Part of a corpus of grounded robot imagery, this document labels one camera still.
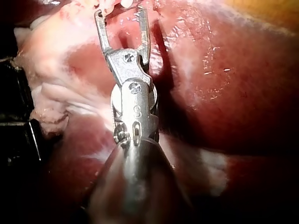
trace screw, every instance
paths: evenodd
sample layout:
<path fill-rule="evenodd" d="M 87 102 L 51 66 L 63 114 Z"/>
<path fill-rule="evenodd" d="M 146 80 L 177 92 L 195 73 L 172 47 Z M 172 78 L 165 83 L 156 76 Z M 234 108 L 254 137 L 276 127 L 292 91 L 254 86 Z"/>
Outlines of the screw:
<path fill-rule="evenodd" d="M 131 90 L 132 94 L 137 94 L 141 91 L 141 86 L 138 83 L 131 83 L 129 85 L 129 89 Z"/>
<path fill-rule="evenodd" d="M 132 55 L 132 54 L 130 54 L 130 53 L 128 53 L 128 54 L 126 54 L 126 55 L 124 56 L 124 60 L 125 60 L 125 62 L 127 62 L 127 63 L 131 63 L 131 62 L 133 61 L 133 59 L 134 59 L 134 55 Z"/>

